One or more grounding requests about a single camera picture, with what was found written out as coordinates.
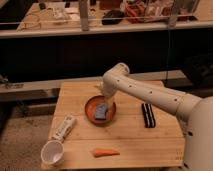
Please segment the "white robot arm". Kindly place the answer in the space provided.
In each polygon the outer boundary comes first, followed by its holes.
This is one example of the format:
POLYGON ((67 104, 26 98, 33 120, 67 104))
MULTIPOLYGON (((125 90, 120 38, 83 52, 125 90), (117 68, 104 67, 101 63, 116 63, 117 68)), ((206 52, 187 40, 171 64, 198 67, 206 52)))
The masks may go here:
POLYGON ((117 90, 181 119, 187 135, 181 169, 168 171, 213 171, 213 96, 200 98, 190 93, 140 82, 128 77, 129 67, 118 63, 104 73, 101 92, 111 98, 117 90))

